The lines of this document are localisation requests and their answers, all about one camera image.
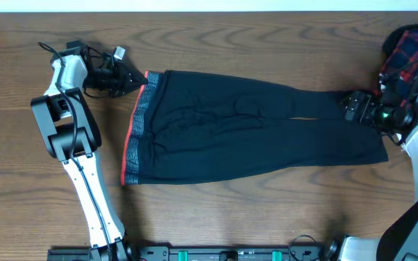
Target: red plaid cloth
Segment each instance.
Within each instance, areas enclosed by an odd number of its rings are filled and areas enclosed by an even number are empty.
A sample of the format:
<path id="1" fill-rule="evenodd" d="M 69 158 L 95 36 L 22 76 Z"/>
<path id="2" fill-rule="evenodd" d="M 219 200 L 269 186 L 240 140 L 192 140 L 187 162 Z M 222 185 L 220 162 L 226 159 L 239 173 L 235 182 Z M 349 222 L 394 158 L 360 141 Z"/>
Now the red plaid cloth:
<path id="1" fill-rule="evenodd" d="M 393 53 L 388 57 L 381 69 L 383 75 L 391 74 L 410 62 L 418 60 L 418 32 L 406 30 L 399 39 Z M 396 92 L 404 97 L 409 94 L 410 85 L 418 74 L 418 62 L 399 72 L 403 83 L 398 83 Z"/>

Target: tabletop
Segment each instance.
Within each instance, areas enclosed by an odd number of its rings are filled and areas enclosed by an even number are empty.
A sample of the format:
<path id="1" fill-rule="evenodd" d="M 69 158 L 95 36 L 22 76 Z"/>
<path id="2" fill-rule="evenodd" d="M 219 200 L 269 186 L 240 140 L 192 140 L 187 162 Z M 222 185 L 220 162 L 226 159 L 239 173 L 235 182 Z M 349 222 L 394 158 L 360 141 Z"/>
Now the tabletop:
<path id="1" fill-rule="evenodd" d="M 89 244 L 73 185 L 51 158 L 30 101 L 52 78 L 51 54 L 81 39 L 127 48 L 142 71 L 191 70 L 304 90 L 372 88 L 381 45 L 418 12 L 0 13 L 0 260 L 45 260 Z M 290 167 L 232 181 L 120 186 L 138 91 L 86 98 L 102 132 L 102 168 L 132 242 L 280 245 L 299 234 L 378 237 L 413 204 L 410 159 L 387 138 L 389 162 Z"/>

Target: red stripe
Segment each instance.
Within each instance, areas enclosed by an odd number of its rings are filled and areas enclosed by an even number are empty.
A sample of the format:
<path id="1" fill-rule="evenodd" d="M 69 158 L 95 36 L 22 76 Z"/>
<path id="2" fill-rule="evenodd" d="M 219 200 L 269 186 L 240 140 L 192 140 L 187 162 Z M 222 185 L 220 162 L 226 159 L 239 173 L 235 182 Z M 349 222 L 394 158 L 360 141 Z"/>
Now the red stripe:
<path id="1" fill-rule="evenodd" d="M 146 71 L 144 73 L 145 78 L 148 78 L 148 71 Z M 133 124 L 134 124 L 134 115 L 135 115 L 135 111 L 136 111 L 136 106 L 138 105 L 139 102 L 139 97 L 142 96 L 143 90 L 144 90 L 145 85 L 142 85 L 142 87 L 139 89 L 139 94 L 138 97 L 136 98 L 136 102 L 135 102 L 135 107 L 133 112 L 131 113 L 130 116 L 130 124 L 128 125 L 128 132 L 127 132 L 127 137 L 125 138 L 125 145 L 123 146 L 123 156 L 122 156 L 122 172 L 120 174 L 120 183 L 122 184 L 122 186 L 125 185 L 125 168 L 126 168 L 126 154 L 127 154 L 127 147 L 128 147 L 128 139 L 130 138 L 130 134 L 131 134 L 131 130 L 133 129 Z"/>

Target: pants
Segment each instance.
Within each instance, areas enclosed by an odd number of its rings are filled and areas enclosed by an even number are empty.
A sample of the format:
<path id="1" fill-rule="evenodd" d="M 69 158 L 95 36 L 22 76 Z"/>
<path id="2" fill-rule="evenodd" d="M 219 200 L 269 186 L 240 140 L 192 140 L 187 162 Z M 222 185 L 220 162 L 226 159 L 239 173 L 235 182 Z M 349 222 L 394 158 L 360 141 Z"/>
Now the pants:
<path id="1" fill-rule="evenodd" d="M 337 104 L 345 92 L 198 72 L 146 76 L 126 139 L 123 185 L 204 183 L 293 166 L 388 160 L 377 130 L 343 119 Z"/>

